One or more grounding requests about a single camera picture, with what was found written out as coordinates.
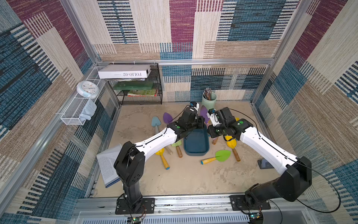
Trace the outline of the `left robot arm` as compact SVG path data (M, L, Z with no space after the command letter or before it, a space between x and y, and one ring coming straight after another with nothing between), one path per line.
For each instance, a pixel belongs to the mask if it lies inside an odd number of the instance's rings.
M178 120L167 124L161 132L138 143L128 141L122 146L114 169L123 183L124 200L131 213L140 212L142 207L139 180L144 173L145 161L164 147L187 137L193 130L203 129L204 118L198 110L199 104L191 102Z

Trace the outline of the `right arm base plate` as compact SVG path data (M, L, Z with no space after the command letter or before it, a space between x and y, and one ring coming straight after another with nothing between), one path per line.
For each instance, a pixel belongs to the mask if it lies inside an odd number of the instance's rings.
M271 206L268 201L252 202L246 200L245 195L230 195L230 203L233 211L253 211L253 210L270 210Z

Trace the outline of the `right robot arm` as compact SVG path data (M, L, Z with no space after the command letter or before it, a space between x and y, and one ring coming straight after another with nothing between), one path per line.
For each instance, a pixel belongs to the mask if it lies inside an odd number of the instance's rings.
M312 185L311 161L298 158L277 146L261 134L246 119L236 120L230 109L209 109L207 113L212 124L208 133L212 138L231 136L250 146L280 174L280 177L255 184L245 191L245 203L249 208L274 198L295 201Z

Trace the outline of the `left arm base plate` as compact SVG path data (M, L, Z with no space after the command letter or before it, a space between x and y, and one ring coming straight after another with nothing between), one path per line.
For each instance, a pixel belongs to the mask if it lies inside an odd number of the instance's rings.
M130 204L125 198L118 198L115 209L116 215L153 214L155 198L143 198L139 202Z

